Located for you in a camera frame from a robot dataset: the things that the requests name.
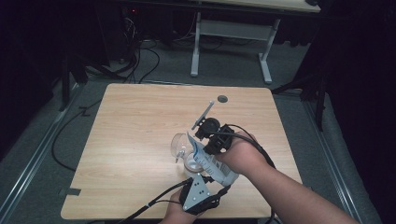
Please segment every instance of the black curtain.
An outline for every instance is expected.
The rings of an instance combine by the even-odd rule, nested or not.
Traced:
[[[359,6],[364,7],[356,21],[342,28],[320,29],[319,42],[308,51],[297,78],[320,75],[315,74],[316,67],[326,53],[335,53],[330,57],[332,68],[324,71],[329,73],[327,92],[334,113],[378,214],[384,223],[396,223],[392,213],[396,202],[396,4],[361,1],[355,5]]]
[[[61,49],[48,2],[0,2],[0,158],[52,97]]]

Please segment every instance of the transparent plastic object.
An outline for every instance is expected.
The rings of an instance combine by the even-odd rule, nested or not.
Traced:
[[[192,145],[189,142],[187,135],[184,133],[177,133],[172,139],[171,154],[178,159],[184,160],[192,152]]]
[[[184,173],[186,176],[194,177],[196,174],[204,171],[204,168],[195,161],[193,157],[192,145],[185,133],[177,133],[172,139],[171,154],[176,158],[184,161]]]

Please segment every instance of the black wire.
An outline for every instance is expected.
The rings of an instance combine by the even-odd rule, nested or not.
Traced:
[[[158,61],[157,61],[157,63],[155,64],[155,66],[154,66],[149,72],[147,72],[145,75],[143,75],[143,76],[140,78],[138,84],[141,84],[142,81],[143,81],[143,79],[144,79],[145,77],[147,77],[152,71],[154,71],[154,70],[158,67],[158,64],[160,64],[160,55],[158,55],[158,53],[155,52],[155,51],[152,50],[152,49],[146,49],[146,50],[151,51],[152,53],[154,53],[154,54],[157,56]]]
[[[159,200],[155,203],[178,203],[178,204],[181,204],[180,202],[175,202],[175,201],[171,201],[171,200]]]
[[[134,66],[134,69],[132,69],[131,73],[125,78],[124,83],[128,80],[128,78],[129,78],[129,83],[131,83],[132,78],[134,78],[134,71],[136,70],[137,66],[139,66],[139,64],[140,64],[140,50],[141,49],[139,48],[138,51],[137,51],[137,63]]]
[[[89,64],[94,69],[98,70],[99,72],[103,73],[104,75],[114,78],[114,79],[125,79],[125,77],[120,76],[119,74],[108,70],[107,68],[103,67],[102,65],[91,61],[91,59],[85,58],[82,55],[74,54],[74,56],[79,59],[82,63]]]
[[[151,202],[149,202],[148,204],[144,205],[143,207],[141,207],[139,210],[137,210],[135,213],[133,213],[132,215],[130,215],[129,217],[121,220],[120,222],[118,222],[117,224],[121,224],[121,223],[128,223],[129,221],[132,221],[134,218],[138,217],[140,214],[142,214],[144,211],[146,211],[147,209],[149,209],[152,205],[154,205],[155,203],[158,202],[162,202],[159,201],[159,199],[161,197],[163,197],[165,194],[167,194],[168,192],[170,192],[173,189],[177,189],[179,187],[185,186],[189,183],[192,182],[192,178],[188,178],[187,180],[184,180],[174,186],[172,186],[171,188],[167,189],[166,191],[164,191],[163,193],[161,193],[160,195],[158,195],[155,199],[153,199]]]
[[[174,40],[173,40],[174,43],[177,44],[177,41],[189,39],[189,38],[195,36],[195,35],[190,35],[190,36],[189,36],[189,34],[191,33],[191,31],[192,31],[192,29],[193,29],[193,27],[194,27],[194,24],[196,23],[196,22],[195,22],[196,19],[197,19],[197,12],[194,13],[194,17],[192,18],[192,22],[191,22],[191,26],[190,26],[189,31],[187,31],[187,33],[184,34],[184,35],[182,35],[180,38],[174,39]]]
[[[106,68],[104,68],[104,67],[102,67],[102,66],[95,67],[96,70],[97,70],[97,69],[100,69],[100,70],[101,70],[101,71],[98,71],[98,72],[93,71],[93,70],[91,70],[91,69],[88,68],[88,67],[85,67],[85,71],[86,71],[87,73],[92,74],[92,75],[95,75],[95,76],[108,76],[108,77],[113,78],[113,79],[124,79],[124,77],[121,77],[121,76],[109,76],[109,75],[108,75],[108,72],[111,72],[111,73],[114,73],[114,74],[116,74],[116,75],[119,75],[119,74],[121,74],[121,73],[123,73],[123,72],[128,71],[128,70],[131,69],[131,68],[136,68],[136,67],[137,67],[137,65],[136,65],[136,64],[137,64],[137,59],[136,59],[136,57],[134,56],[134,52],[132,52],[132,53],[130,53],[130,52],[132,51],[132,49],[139,49],[140,46],[141,46],[141,42],[140,42],[140,41],[136,41],[135,44],[132,44],[132,45],[131,45],[131,44],[128,44],[126,57],[129,57],[128,55],[131,54],[131,58],[130,58],[130,60],[129,60],[129,62],[128,62],[127,65],[125,65],[124,67],[122,67],[122,68],[120,68],[120,69],[118,69],[118,70],[116,70],[116,71],[114,71],[114,72],[109,71],[109,70],[107,70]]]
[[[259,150],[259,152],[264,156],[265,160],[268,162],[268,164],[270,166],[272,166],[273,168],[276,168],[274,162],[271,160],[271,158],[268,155],[268,153],[264,150],[264,148],[262,148],[262,146],[260,146],[260,144],[256,140],[250,139],[248,137],[245,137],[245,136],[237,134],[237,133],[216,133],[216,132],[206,132],[206,133],[220,134],[220,135],[229,135],[229,136],[232,136],[232,137],[242,138],[245,141],[249,142],[251,145],[253,145],[255,148],[257,148]]]
[[[157,43],[157,41],[155,39],[148,39],[148,41],[154,42],[154,45],[150,46],[150,47],[146,47],[146,48],[141,48],[141,49],[154,49],[155,47],[157,47],[158,43]]]
[[[274,221],[275,221],[276,223],[282,224],[282,223],[280,223],[279,220],[277,220],[277,218],[274,218]]]
[[[185,37],[183,39],[174,40],[174,44],[179,45],[181,47],[188,47],[194,44],[194,40],[191,40],[195,35]]]
[[[243,129],[242,127],[238,126],[238,125],[234,125],[234,124],[228,124],[228,126],[233,126],[233,127],[237,127],[239,129],[241,129],[242,131],[244,131],[250,138],[247,138],[243,135],[237,134],[237,133],[212,133],[212,132],[207,132],[210,134],[220,134],[220,135],[230,135],[232,137],[238,137],[238,138],[242,138],[245,141],[249,142],[251,145],[253,145],[255,148],[257,148],[259,150],[259,152],[264,156],[265,160],[268,162],[269,165],[271,165],[272,167],[276,168],[274,165],[274,162],[271,160],[270,156],[267,154],[267,152],[262,148],[262,146],[260,146],[260,144],[253,138],[253,136],[246,131],[245,129]],[[275,211],[274,209],[271,208],[271,216],[270,218],[265,222],[265,224],[270,224],[273,220],[275,220],[277,222],[277,220],[275,219]]]
[[[90,108],[93,107],[94,105],[99,104],[101,101],[102,101],[102,100],[96,101],[96,102],[93,103],[92,105],[90,105],[90,106],[84,108],[82,111],[78,112],[75,116],[73,116],[73,118],[71,118],[70,120],[68,120],[68,121],[64,124],[64,126],[59,130],[59,132],[56,133],[55,138],[53,139],[53,142],[52,142],[52,146],[51,146],[51,155],[52,155],[52,158],[56,161],[56,163],[58,163],[59,165],[61,165],[63,168],[65,168],[65,169],[67,169],[67,170],[69,170],[69,171],[72,171],[72,172],[75,172],[75,171],[76,171],[75,168],[72,168],[72,167],[70,167],[70,166],[68,166],[68,165],[63,164],[63,163],[62,163],[61,161],[59,161],[58,158],[56,157],[56,154],[55,154],[55,144],[56,144],[56,141],[58,140],[59,135],[61,135],[61,133],[62,133],[62,131],[64,130],[64,128],[65,128],[71,121],[73,121],[73,120],[74,120],[75,118],[77,118],[79,115],[81,115],[82,113],[84,113],[87,109],[90,109]]]
[[[247,40],[245,43],[238,43],[237,41],[233,41],[234,38],[225,38],[224,42],[226,43],[230,43],[232,45],[236,45],[236,46],[246,46],[248,44],[250,44],[251,42],[253,42],[253,39],[249,39]]]
[[[204,46],[201,45],[201,44],[200,44],[200,48],[201,48],[201,49],[206,49],[206,50],[215,50],[215,49],[220,48],[220,47],[223,45],[223,37],[214,38],[214,39],[215,39],[215,40],[216,40],[216,39],[219,39],[219,44],[218,44],[217,46],[215,46],[214,48],[206,48],[206,47],[204,47]]]

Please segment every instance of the forearm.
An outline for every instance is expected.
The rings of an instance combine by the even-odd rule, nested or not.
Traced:
[[[344,211],[268,164],[247,174],[285,223],[357,223]]]
[[[178,216],[165,216],[159,224],[192,224],[193,220]]]

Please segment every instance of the white desk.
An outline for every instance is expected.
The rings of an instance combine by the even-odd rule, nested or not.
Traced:
[[[200,0],[198,4],[201,2],[230,4],[244,7],[266,7],[278,10],[302,11],[306,13],[320,12],[318,6],[312,7],[308,5],[305,0]],[[265,83],[271,84],[272,78],[268,68],[267,57],[274,42],[279,23],[280,20],[275,20],[272,25],[263,26],[227,21],[202,20],[201,13],[198,12],[195,29],[195,46],[191,62],[191,76],[198,76],[200,57],[199,43],[201,35],[217,35],[265,41],[262,53],[259,54],[259,62],[262,67],[262,75]]]

